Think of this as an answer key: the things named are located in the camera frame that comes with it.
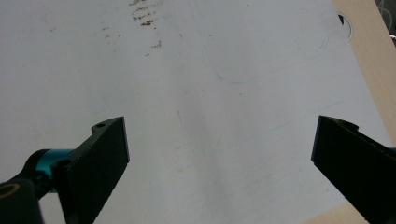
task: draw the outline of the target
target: white paper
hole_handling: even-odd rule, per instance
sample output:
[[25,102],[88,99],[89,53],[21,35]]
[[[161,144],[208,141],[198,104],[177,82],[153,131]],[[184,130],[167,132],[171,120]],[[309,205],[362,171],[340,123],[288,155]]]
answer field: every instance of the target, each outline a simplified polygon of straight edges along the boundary
[[124,116],[131,162],[95,223],[325,212],[345,200],[310,160],[318,115],[390,146],[330,0],[0,3],[0,181]]

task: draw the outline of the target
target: pencil mark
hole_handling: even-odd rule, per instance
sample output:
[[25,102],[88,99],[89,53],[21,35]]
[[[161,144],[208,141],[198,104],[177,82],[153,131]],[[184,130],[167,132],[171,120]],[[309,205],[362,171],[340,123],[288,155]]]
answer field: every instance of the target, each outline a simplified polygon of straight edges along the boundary
[[326,38],[324,38],[323,41],[321,42],[321,45],[320,45],[319,48],[320,49],[326,49],[328,43],[329,43],[329,37],[326,36]]
[[221,139],[222,139],[222,135],[220,136],[220,138],[219,138],[219,140],[217,142],[218,145],[220,145]]
[[[191,6],[190,3],[189,3],[189,9],[190,9],[190,12],[191,12],[192,20],[193,20],[194,23],[195,23],[195,27],[196,27],[196,29],[197,29],[198,35],[200,36],[200,38],[201,38],[201,40],[202,40],[202,43],[203,43],[203,44],[202,44],[202,47],[204,47],[204,51],[205,51],[205,54],[206,54],[206,58],[209,60],[209,63],[212,65],[213,72],[215,73],[216,77],[218,77],[220,80],[224,81],[224,80],[225,80],[224,77],[221,76],[221,75],[218,73],[218,71],[216,70],[216,68],[215,68],[215,66],[214,66],[215,63],[213,62],[212,58],[210,57],[209,49],[207,48],[206,44],[204,44],[204,43],[205,43],[204,35],[202,34],[201,29],[199,28],[198,21],[195,19],[194,12],[193,12],[193,8],[192,8],[192,6]],[[237,81],[229,81],[229,82],[230,82],[230,83],[233,83],[233,84],[241,84],[241,82],[237,82]]]
[[178,117],[178,121],[180,121],[180,123],[182,123],[182,122],[181,122],[181,116],[180,116],[180,112],[179,112],[179,111],[177,111],[177,117]]

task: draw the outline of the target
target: wooden surface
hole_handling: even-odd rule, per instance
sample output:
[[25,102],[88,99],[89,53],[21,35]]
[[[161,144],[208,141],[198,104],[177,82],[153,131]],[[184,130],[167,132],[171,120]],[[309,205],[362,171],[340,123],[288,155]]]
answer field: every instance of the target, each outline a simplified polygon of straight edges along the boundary
[[[396,145],[396,50],[373,0],[333,0],[337,11],[352,23],[350,44],[385,123],[392,144]],[[363,224],[364,218],[345,203],[304,224]]]

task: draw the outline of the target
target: stain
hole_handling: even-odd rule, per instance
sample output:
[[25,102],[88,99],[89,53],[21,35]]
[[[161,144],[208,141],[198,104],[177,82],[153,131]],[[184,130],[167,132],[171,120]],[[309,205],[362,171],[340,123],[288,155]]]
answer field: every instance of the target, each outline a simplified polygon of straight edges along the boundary
[[142,22],[140,25],[142,25],[142,26],[150,26],[153,22],[154,22],[154,20],[149,20],[149,21]]
[[145,7],[139,7],[136,11],[147,11],[149,9],[149,6],[145,6]]
[[134,18],[134,21],[141,21],[143,18],[151,16],[151,13],[142,15],[142,16],[136,16],[134,13],[132,13],[132,17]]
[[147,0],[134,0],[131,4],[129,4],[129,6],[134,6],[140,2],[146,2]]
[[157,45],[154,45],[154,46],[151,46],[151,48],[152,48],[152,49],[159,49],[159,48],[161,47],[162,43],[163,43],[163,42],[162,42],[161,40],[159,40],[159,41],[158,41],[158,44],[157,44]]

